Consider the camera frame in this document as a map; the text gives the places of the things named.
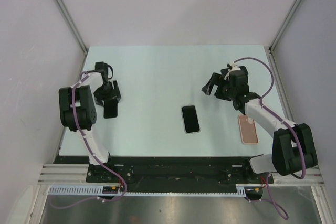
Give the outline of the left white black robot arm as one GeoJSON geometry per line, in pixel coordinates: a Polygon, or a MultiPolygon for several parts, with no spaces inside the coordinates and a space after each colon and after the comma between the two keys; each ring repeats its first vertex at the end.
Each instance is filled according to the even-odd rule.
{"type": "Polygon", "coordinates": [[[77,83],[58,91],[62,125],[83,139],[91,165],[103,164],[97,174],[105,182],[115,178],[116,169],[107,164],[110,154],[96,133],[96,106],[103,107],[104,119],[118,116],[121,92],[112,77],[113,68],[109,64],[96,62],[94,69],[83,72],[77,83]]]}

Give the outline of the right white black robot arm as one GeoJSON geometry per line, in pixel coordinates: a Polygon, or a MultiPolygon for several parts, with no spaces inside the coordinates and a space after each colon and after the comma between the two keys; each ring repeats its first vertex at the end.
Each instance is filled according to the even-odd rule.
{"type": "Polygon", "coordinates": [[[277,172],[282,176],[304,173],[317,166],[318,159],[311,128],[276,115],[269,107],[261,105],[261,97],[249,90],[246,70],[228,69],[213,73],[202,92],[230,101],[235,110],[257,122],[271,137],[272,151],[269,155],[250,159],[250,165],[242,169],[243,179],[254,183],[265,172],[277,172]]]}

